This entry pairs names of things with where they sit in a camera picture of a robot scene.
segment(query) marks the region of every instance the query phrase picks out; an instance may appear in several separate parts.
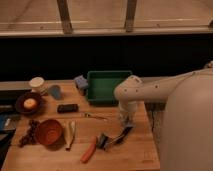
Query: white cup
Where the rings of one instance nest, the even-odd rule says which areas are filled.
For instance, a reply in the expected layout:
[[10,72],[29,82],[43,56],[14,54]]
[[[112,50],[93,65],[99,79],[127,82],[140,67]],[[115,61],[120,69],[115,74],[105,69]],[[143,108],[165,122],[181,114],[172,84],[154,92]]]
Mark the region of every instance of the white cup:
[[41,95],[44,95],[47,91],[47,86],[45,85],[45,81],[42,77],[32,78],[29,85],[34,92],[40,93]]

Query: wooden table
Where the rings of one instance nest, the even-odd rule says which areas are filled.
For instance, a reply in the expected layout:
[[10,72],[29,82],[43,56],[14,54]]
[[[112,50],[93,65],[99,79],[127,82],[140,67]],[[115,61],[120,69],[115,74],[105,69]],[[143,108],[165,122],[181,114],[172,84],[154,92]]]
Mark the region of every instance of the wooden table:
[[[89,147],[94,136],[105,133],[109,137],[116,137],[121,133],[123,128],[118,120],[118,108],[116,106],[90,106],[73,82],[58,85],[62,90],[62,100],[57,101],[50,95],[43,96],[45,102],[38,113],[31,117],[22,116],[2,171],[160,170],[157,150],[143,102],[140,102],[139,109],[135,114],[135,126],[123,144],[113,146],[108,151],[96,149],[94,155],[86,164],[81,163],[80,158]],[[77,103],[79,112],[58,114],[57,106],[67,103]],[[85,118],[83,117],[84,112],[107,117],[109,121]],[[76,122],[76,136],[71,150],[65,150],[63,141],[51,147],[35,144],[20,148],[18,142],[29,128],[29,119],[43,121],[48,118],[57,119],[61,123],[65,120]]]

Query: dark bowl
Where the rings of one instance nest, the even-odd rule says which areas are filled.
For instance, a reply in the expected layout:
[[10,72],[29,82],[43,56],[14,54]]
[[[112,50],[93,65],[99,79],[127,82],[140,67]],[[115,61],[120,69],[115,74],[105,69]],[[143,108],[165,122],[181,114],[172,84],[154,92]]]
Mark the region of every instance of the dark bowl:
[[[34,99],[36,102],[36,105],[31,109],[25,108],[24,102],[27,99]],[[42,101],[42,97],[39,93],[26,92],[23,95],[19,96],[18,99],[16,100],[15,109],[17,112],[21,114],[33,114],[37,112],[39,108],[41,107],[41,101]]]
[[62,135],[63,127],[55,119],[41,122],[35,130],[35,139],[42,145],[54,144]]

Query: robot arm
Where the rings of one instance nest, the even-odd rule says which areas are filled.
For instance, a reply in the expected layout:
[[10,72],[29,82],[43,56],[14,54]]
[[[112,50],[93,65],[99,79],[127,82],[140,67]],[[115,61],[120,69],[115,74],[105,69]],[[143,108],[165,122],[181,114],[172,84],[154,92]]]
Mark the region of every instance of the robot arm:
[[213,74],[213,69],[196,70],[149,83],[143,83],[139,77],[134,75],[128,77],[114,90],[115,98],[119,101],[120,119],[122,124],[126,125],[133,121],[138,101],[167,101],[169,95],[175,90],[177,85],[185,79],[198,74]]

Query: green tray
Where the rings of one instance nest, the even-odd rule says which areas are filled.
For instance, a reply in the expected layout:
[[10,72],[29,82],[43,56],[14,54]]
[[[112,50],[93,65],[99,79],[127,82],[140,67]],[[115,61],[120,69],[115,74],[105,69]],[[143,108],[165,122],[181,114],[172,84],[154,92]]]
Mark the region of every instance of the green tray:
[[86,98],[92,105],[117,104],[114,97],[115,87],[132,75],[131,71],[89,71],[87,81],[89,88]]

